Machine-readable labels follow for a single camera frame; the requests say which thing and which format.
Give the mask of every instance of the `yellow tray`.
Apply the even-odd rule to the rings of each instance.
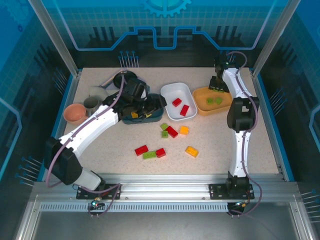
[[[196,107],[198,108],[198,114],[201,116],[208,116],[227,111],[229,110],[233,100],[230,93],[213,91],[208,89],[207,86],[194,90],[192,96]],[[216,103],[216,98],[218,97],[223,100],[221,104]],[[207,104],[208,98],[213,98],[213,104]]]

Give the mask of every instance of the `metal bracket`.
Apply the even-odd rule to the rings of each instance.
[[[230,196],[229,191],[227,189],[226,184],[224,183],[216,183],[209,185],[209,193],[211,200],[247,200],[247,199],[255,199],[254,189],[252,184],[249,184],[249,191],[248,194],[239,194],[236,198]]]
[[[109,189],[115,185],[116,184],[105,184],[104,189]],[[108,191],[106,193],[96,194],[96,193],[87,192],[86,190],[83,190],[81,187],[78,187],[75,198],[78,200],[93,200],[97,197],[101,197],[102,200],[112,200],[112,198],[116,194],[115,200],[119,200],[121,195],[121,186],[119,188],[119,191],[118,192],[116,191],[117,191],[117,188],[114,188],[111,191]]]

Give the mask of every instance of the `yellow lego brick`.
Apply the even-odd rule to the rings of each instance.
[[[198,154],[199,154],[199,151],[198,151],[197,149],[193,148],[192,146],[188,146],[188,147],[186,148],[185,152],[186,152],[187,154],[190,154],[191,156],[193,156],[193,157],[195,157],[195,158],[196,158],[196,157],[198,156]]]
[[[138,114],[136,114],[135,112],[132,112],[132,113],[131,113],[131,117],[132,117],[133,119],[136,119],[136,118],[139,117],[139,116],[138,116]]]
[[[181,126],[180,128],[180,134],[188,135],[189,128],[187,126]]]

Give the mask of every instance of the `green block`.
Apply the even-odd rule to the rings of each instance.
[[[157,156],[156,151],[148,151],[143,154],[143,159],[151,159]]]
[[[212,97],[208,97],[206,99],[206,104],[209,104],[209,105],[214,104],[214,99]]]
[[[168,126],[168,124],[166,124],[166,123],[162,123],[162,124],[160,125],[160,128],[161,128],[163,131],[166,130],[168,127],[169,127],[169,126]]]
[[[162,131],[162,132],[161,132],[161,137],[162,137],[163,139],[166,139],[166,138],[168,137],[168,131]]]
[[[218,105],[220,105],[222,102],[223,102],[223,99],[221,97],[217,97],[215,99],[215,103],[218,104]]]

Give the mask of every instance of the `toy brick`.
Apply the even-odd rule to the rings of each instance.
[[[172,102],[172,105],[177,107],[179,106],[180,104],[182,103],[182,100],[180,98],[177,98],[175,99],[173,102]]]
[[[136,114],[135,112],[132,112],[132,113],[131,113],[131,117],[132,117],[133,119],[136,119],[136,118],[138,118],[139,116],[138,116],[138,114]]]
[[[206,99],[206,104],[208,104],[208,105],[214,104],[214,99],[212,97],[208,97]]]
[[[180,115],[185,117],[188,112],[188,109],[189,109],[188,105],[183,105]]]
[[[143,145],[143,146],[137,148],[137,149],[134,150],[134,151],[135,151],[135,154],[136,154],[137,156],[140,156],[141,154],[148,152],[149,149],[148,149],[147,145]]]
[[[157,156],[156,151],[148,151],[143,154],[143,159],[152,159]]]
[[[162,137],[163,139],[166,139],[168,136],[169,136],[169,135],[168,135],[168,131],[162,131],[162,132],[161,132],[161,137]]]
[[[180,134],[188,135],[188,133],[189,133],[189,128],[187,126],[181,126]]]
[[[185,152],[186,152],[187,154],[190,154],[192,157],[195,157],[195,158],[196,158],[196,157],[198,156],[198,154],[199,154],[199,151],[198,151],[197,149],[193,148],[192,146],[188,146],[188,147],[186,148]]]
[[[174,130],[171,126],[168,126],[168,128],[166,129],[166,131],[168,132],[168,134],[175,138],[176,136],[178,136],[178,132],[176,130]]]
[[[169,125],[166,124],[165,122],[160,125],[160,128],[161,128],[163,131],[165,131],[168,127],[169,127]]]
[[[220,105],[222,102],[223,102],[223,99],[221,97],[217,97],[215,99],[215,103],[218,104],[218,105]]]
[[[160,148],[157,151],[155,151],[155,154],[158,158],[162,158],[166,155],[166,151],[163,148]]]

